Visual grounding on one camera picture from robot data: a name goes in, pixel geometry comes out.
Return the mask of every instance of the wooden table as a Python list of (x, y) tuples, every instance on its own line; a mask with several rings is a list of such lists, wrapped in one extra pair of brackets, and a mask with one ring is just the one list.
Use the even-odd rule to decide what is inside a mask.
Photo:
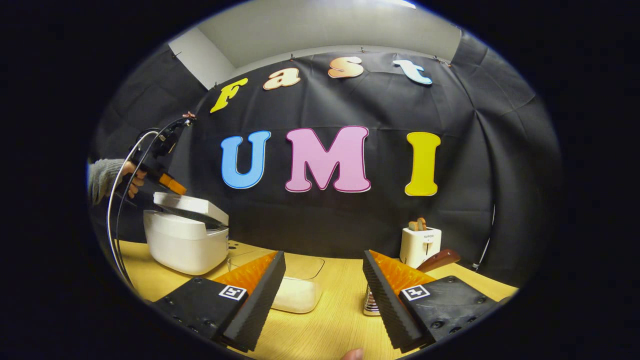
[[(232, 240), (229, 245), (236, 249), (230, 249), (228, 256), (261, 249)], [(146, 243), (121, 241), (120, 248), (129, 277), (144, 299), (156, 301), (192, 278), (153, 260)], [(358, 347), (364, 348), (367, 360), (397, 359), (409, 354), (393, 349), (380, 316), (362, 313), (367, 287), (362, 260), (323, 259), (325, 264), (318, 275), (323, 294), (316, 308), (306, 314), (272, 309), (255, 351), (246, 355), (254, 359), (339, 360)], [(213, 280), (227, 271), (224, 261), (201, 276)], [(496, 301), (517, 291), (457, 264), (427, 274), (436, 279), (454, 275)]]

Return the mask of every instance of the gray sleeve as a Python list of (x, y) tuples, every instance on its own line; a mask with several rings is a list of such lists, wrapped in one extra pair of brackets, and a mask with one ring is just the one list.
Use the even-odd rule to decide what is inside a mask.
[(123, 162), (124, 159), (101, 159), (89, 164), (87, 188), (93, 205), (98, 204), (105, 194), (111, 193), (113, 182)]

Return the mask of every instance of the wooden spatula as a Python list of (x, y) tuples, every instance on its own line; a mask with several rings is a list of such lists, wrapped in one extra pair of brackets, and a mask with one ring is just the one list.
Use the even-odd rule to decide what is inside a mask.
[(416, 269), (420, 270), (421, 272), (429, 272), (441, 266), (457, 263), (458, 260), (460, 260), (460, 255), (458, 255), (457, 252), (451, 249), (444, 249), (438, 254), (435, 254), (434, 256), (431, 256), (430, 258), (425, 260)]

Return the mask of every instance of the yellow letter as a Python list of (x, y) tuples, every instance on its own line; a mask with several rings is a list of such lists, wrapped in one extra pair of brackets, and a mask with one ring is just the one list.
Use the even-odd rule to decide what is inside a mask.
[(413, 170), (411, 182), (404, 188), (409, 196), (432, 196), (438, 191), (433, 182), (436, 163), (436, 147), (440, 138), (431, 133), (409, 133), (406, 140), (413, 146)]
[(269, 75), (269, 79), (271, 80), (268, 80), (262, 86), (265, 90), (272, 90), (281, 86), (291, 86), (300, 81), (300, 78), (298, 77), (298, 70), (294, 67), (276, 71)]
[(244, 78), (223, 87), (222, 90), (220, 90), (220, 97), (218, 98), (218, 101), (216, 101), (216, 104), (211, 108), (211, 111), (209, 113), (224, 108), (227, 105), (227, 99), (231, 99), (236, 96), (236, 93), (238, 92), (238, 89), (240, 89), (240, 86), (246, 84), (247, 81), (249, 80), (247, 78)]
[(337, 58), (333, 59), (329, 66), (329, 76), (332, 78), (353, 78), (364, 72), (364, 68), (359, 63), (362, 63), (362, 59), (357, 56), (350, 58)]

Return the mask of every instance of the ceiling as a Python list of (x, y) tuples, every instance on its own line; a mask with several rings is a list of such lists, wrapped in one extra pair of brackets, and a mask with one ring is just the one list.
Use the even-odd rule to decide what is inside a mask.
[(396, 47), (451, 60), (460, 30), (398, 0), (252, 0), (198, 28), (235, 68), (300, 49)]

